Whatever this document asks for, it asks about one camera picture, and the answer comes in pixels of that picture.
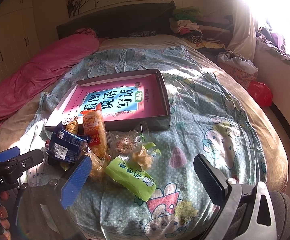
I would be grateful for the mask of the left hand red nails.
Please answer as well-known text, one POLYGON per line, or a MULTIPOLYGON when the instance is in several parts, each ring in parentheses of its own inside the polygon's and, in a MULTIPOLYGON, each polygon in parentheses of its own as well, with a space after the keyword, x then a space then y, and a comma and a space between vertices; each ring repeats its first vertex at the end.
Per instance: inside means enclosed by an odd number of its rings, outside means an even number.
MULTIPOLYGON (((8 200, 9 196, 10 194, 7 191, 1 192, 0 200, 4 202, 8 200)), ((2 224, 2 227, 4 228, 4 233, 0 235, 0 239, 11 240, 11 233, 9 231, 10 223, 8 221, 8 211, 2 204, 0 204, 0 223, 2 224)))

